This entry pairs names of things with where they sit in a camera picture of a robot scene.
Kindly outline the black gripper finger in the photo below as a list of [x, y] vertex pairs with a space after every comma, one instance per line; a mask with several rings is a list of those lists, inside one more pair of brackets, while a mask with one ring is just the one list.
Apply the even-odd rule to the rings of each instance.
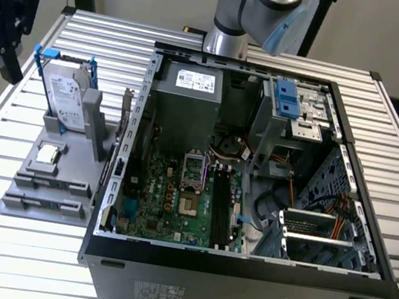
[[22, 70], [14, 50], [6, 50], [2, 55], [4, 65], [0, 67], [1, 77], [11, 85], [23, 79]]

